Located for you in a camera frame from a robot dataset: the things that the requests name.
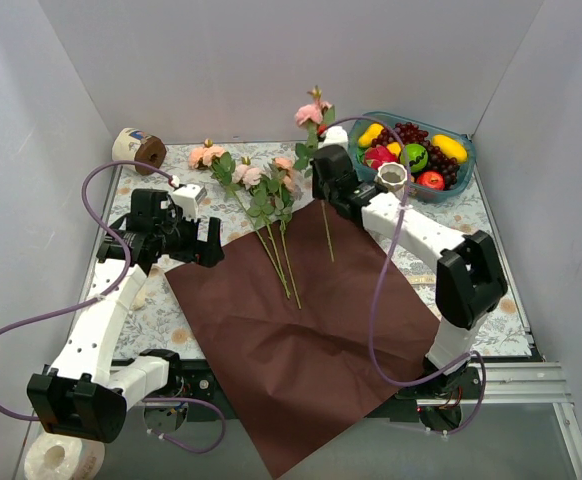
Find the deep pink rose stem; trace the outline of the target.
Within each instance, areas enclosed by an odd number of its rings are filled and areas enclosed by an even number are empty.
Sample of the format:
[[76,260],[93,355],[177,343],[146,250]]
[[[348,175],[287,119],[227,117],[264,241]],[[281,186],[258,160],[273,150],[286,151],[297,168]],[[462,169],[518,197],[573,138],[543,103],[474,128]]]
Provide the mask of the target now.
[[322,89],[318,85],[307,94],[311,97],[311,102],[298,108],[294,121],[299,128],[307,132],[306,148],[315,151],[320,136],[328,129],[327,114],[333,110],[333,105],[323,99]]

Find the pale pink rose stem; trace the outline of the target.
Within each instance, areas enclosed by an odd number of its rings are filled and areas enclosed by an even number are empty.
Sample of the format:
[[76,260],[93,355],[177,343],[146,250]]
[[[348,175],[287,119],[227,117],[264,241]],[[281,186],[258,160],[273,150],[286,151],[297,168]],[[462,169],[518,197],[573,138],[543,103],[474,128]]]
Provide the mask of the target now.
[[273,266],[274,272],[281,282],[283,292],[286,298],[289,299],[290,290],[273,238],[270,225],[271,214],[267,211],[267,208],[271,206],[268,177],[261,167],[251,164],[248,158],[235,161],[231,176],[232,185],[243,189],[245,194],[249,196],[248,204],[240,200],[238,195],[235,195],[235,198],[238,200],[243,212],[251,221],[252,228],[261,242]]

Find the red wrapping paper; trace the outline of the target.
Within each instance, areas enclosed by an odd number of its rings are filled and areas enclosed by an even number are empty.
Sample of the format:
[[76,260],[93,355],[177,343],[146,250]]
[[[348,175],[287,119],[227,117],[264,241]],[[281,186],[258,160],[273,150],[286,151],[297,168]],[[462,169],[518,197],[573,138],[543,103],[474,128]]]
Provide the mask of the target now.
[[285,293],[251,233],[213,268],[167,274],[231,406],[274,477],[384,403],[423,370],[439,322],[371,236],[312,202],[277,242]]

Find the cream printed ribbon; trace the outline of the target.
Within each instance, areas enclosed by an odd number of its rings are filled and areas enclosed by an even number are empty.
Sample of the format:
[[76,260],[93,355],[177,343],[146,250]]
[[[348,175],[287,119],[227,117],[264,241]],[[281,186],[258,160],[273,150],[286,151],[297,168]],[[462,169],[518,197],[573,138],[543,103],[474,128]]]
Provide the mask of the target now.
[[159,266],[152,266],[145,280],[145,283],[136,294],[130,309],[137,311],[142,309],[146,304],[147,298],[153,298],[162,291],[164,271]]

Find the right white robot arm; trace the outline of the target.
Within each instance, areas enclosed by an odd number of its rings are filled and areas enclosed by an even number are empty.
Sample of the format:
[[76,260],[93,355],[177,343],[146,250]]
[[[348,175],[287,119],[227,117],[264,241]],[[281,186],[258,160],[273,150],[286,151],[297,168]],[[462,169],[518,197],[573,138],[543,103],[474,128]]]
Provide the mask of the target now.
[[435,302],[441,314],[435,339],[425,356],[422,378],[435,397],[446,397],[460,384],[458,371],[474,353],[472,346],[488,313],[508,291],[493,238],[448,228],[408,203],[410,175],[401,163],[380,167],[374,181],[360,180],[340,145],[318,149],[312,160],[316,198],[369,233],[390,239],[425,263],[435,274]]

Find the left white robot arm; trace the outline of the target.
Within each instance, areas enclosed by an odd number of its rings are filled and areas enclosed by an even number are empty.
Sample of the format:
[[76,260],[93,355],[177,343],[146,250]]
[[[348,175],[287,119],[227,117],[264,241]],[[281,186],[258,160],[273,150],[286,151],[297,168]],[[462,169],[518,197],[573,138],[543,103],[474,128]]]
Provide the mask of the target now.
[[183,392],[173,351],[148,349],[117,372],[111,366],[123,324],[160,258],[206,268],[223,260],[220,219],[210,218],[206,239],[198,237],[205,196],[196,184],[171,192],[136,189],[129,212],[110,225],[97,251],[91,305],[79,313],[47,371],[27,385],[47,433],[111,443],[131,407],[149,396],[171,400]]

